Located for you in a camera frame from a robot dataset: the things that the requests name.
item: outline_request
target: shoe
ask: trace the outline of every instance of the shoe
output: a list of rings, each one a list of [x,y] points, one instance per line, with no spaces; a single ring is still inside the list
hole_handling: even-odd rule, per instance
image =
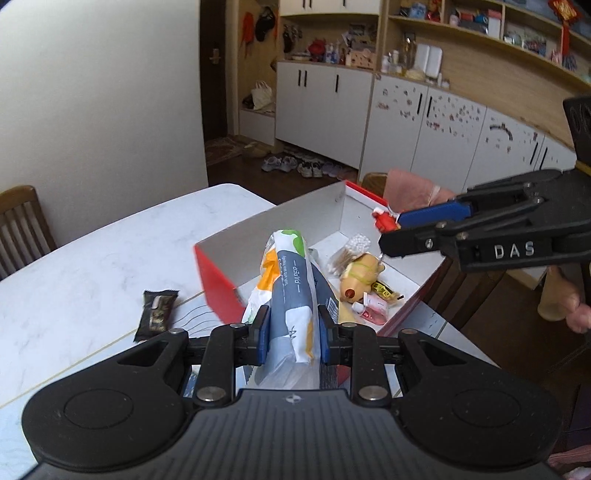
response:
[[[334,166],[335,166],[335,164],[332,163],[331,161],[328,161],[328,160],[325,161],[324,165],[322,165],[322,173],[324,175],[328,175]]]
[[[336,176],[338,180],[349,180],[349,181],[356,181],[357,180],[357,171],[353,170],[352,168],[341,168],[341,171]]]
[[[312,162],[311,166],[312,166],[312,175],[314,176],[314,178],[321,179],[322,178],[322,166],[320,165],[320,163],[315,161],[315,162]]]
[[[273,171],[279,168],[281,168],[281,159],[277,157],[267,158],[261,166],[261,170],[263,171]]]
[[[335,179],[339,173],[341,173],[341,171],[343,170],[343,167],[341,167],[340,165],[334,163],[333,166],[330,168],[329,172],[328,172],[328,176],[331,179]]]
[[[242,149],[242,156],[245,159],[265,158],[269,153],[271,153],[271,149],[262,146],[259,142],[251,142]]]
[[[304,161],[297,167],[297,171],[301,173],[302,177],[309,179],[312,177],[312,164],[309,161]]]
[[[285,173],[291,172],[293,169],[297,168],[297,160],[294,157],[290,157],[289,155],[283,157],[281,159],[281,167],[279,167],[281,171]]]

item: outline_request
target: white wall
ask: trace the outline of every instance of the white wall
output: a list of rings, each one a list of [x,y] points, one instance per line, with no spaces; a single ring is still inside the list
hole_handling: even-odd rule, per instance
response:
[[[206,187],[198,42],[199,0],[12,0],[0,191],[35,186],[61,245]]]

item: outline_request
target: sneaker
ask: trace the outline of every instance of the sneaker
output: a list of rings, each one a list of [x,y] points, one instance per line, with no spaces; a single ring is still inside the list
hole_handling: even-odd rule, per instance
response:
[[[345,167],[341,168],[341,171],[336,176],[338,180],[349,180],[349,181],[357,181],[357,171],[353,170],[352,168]]]
[[[277,157],[269,157],[262,163],[261,170],[273,171],[281,168],[281,159]]]
[[[315,162],[312,162],[311,166],[312,166],[312,174],[313,174],[314,178],[321,179],[322,178],[322,166],[320,165],[320,163],[315,161]]]
[[[322,165],[322,173],[324,175],[328,175],[334,166],[335,166],[335,164],[332,163],[331,161],[325,161],[324,165]]]
[[[341,173],[341,171],[343,171],[343,167],[341,167],[340,165],[333,163],[333,166],[330,168],[329,172],[328,172],[328,176],[331,179],[335,179],[339,173]]]
[[[290,157],[289,155],[283,157],[283,159],[281,160],[281,167],[279,168],[281,171],[289,173],[293,169],[297,168],[297,160],[294,157]]]
[[[302,177],[309,179],[312,177],[312,164],[309,161],[304,161],[297,167],[297,171],[301,173]]]

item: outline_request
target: plastic bag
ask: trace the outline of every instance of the plastic bag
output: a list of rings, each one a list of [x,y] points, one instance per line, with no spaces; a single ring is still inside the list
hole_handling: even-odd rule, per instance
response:
[[[255,367],[248,388],[312,390],[320,385],[320,334],[313,271],[306,242],[297,230],[271,235],[261,279],[242,318],[251,323],[262,305],[271,306],[267,361]]]
[[[259,80],[251,90],[254,110],[261,110],[273,101],[273,89]]]

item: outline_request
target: white cabinet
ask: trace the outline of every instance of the white cabinet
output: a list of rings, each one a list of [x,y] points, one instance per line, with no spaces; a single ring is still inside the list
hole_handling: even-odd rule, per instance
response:
[[[303,14],[380,13],[381,0],[281,0],[281,16]]]
[[[306,0],[306,13],[332,14],[338,11],[339,0]]]
[[[391,168],[410,171],[427,110],[427,90],[425,85],[376,75],[360,178]]]
[[[302,84],[301,147],[330,157],[335,109],[335,68],[306,65]]]
[[[281,0],[279,4],[279,13],[283,16],[310,13],[310,9],[306,11],[306,1],[307,0]]]
[[[372,74],[279,62],[275,136],[359,168]]]
[[[301,99],[305,68],[297,63],[277,63],[277,110],[275,136],[289,143],[300,143]]]
[[[544,138],[536,170],[542,168],[557,168],[559,170],[571,170],[577,161],[577,154],[549,137]]]
[[[488,109],[464,189],[533,171],[544,134]]]
[[[340,0],[339,3],[341,12],[351,14],[379,15],[381,6],[381,0]]]
[[[429,88],[411,172],[460,193],[485,115],[483,105]]]
[[[373,75],[358,70],[335,70],[333,132],[327,156],[359,168]]]

